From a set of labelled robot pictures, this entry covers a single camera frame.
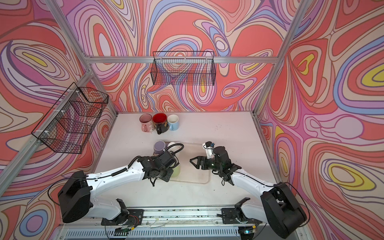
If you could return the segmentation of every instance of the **light blue mug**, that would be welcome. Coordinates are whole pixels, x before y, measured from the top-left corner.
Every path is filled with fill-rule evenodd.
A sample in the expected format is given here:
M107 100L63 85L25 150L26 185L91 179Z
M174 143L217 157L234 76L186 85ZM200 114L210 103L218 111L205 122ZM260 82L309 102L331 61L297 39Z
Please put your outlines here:
M179 117L175 114L168 116L169 130L176 131L179 129Z

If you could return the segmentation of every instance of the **wall-mounted basket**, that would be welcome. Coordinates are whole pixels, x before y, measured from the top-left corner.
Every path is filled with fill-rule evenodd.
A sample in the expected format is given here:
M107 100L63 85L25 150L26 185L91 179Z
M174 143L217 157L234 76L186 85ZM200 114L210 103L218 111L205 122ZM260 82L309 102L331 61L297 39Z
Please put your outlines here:
M69 94L69 100L61 109L55 110L58 113L48 126L39 131L38 136L35 135L36 126L32 135L54 152L81 154L109 97L106 93L88 87L76 87Z
M153 85L215 85L213 51L154 51L153 59Z

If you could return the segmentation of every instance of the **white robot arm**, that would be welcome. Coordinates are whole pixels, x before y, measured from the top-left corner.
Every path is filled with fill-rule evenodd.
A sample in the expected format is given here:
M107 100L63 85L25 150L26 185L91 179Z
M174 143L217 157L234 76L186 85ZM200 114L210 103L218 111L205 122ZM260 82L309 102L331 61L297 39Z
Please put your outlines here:
M175 152L168 151L177 145L181 148ZM58 194L63 222L73 222L82 217L102 217L109 224L124 225L129 216L124 202L103 199L99 195L128 182L150 179L153 186L158 178L168 182L173 168L179 164L175 154L183 147L182 144L174 144L159 156L137 156L127 166L107 172L88 175L82 171L75 172ZM244 198L235 205L234 217L238 221L256 219L268 222L283 238L306 221L304 211L285 184L274 185L245 172L231 163L225 147L214 148L212 142L203 144L203 147L207 157L198 156L190 160L197 169L212 170L223 181L241 187L254 196L251 201Z

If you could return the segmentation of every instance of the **black mount plate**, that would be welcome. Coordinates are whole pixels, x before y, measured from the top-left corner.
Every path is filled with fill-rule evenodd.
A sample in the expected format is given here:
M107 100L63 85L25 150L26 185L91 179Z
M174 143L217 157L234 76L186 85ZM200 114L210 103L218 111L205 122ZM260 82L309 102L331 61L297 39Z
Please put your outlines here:
M144 210L143 209L127 209L127 210L128 210L130 215L136 216L139 219L139 223L137 223L137 220L135 217L129 217L127 222L124 225L131 226L131 225L134 225L135 222L136 222L135 226L141 225ZM115 226L115 223L103 218L103 220L101 221L101 225L102 226Z
M222 208L221 209L221 215L224 216L223 217L223 223L224 224L240 224L236 220L235 208ZM256 220L256 219L249 218L246 223L253 223L257 226L262 222L259 220Z

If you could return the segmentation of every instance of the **wall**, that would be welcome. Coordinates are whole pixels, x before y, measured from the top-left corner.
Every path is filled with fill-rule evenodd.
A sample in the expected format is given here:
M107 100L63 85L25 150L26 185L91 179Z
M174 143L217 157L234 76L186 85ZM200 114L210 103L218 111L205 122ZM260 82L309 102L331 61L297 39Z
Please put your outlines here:
M0 3L0 171L16 156L37 122L84 70L43 1ZM111 125L109 109L81 155L42 145L0 198L0 239L48 239L60 210L47 188L88 171ZM63 182L51 191L57 196Z
M119 112L251 111L272 64L229 64L215 86L153 85L151 64L93 64Z
M90 56L151 56L152 51L214 50L217 56L276 56L297 1L60 2Z
M61 5L90 56L212 50L276 56L297 1L70 1ZM271 64L219 64L214 87L152 86L151 64L93 64L117 111L253 110Z
M382 1L315 0L258 110L313 239L384 238L383 33Z

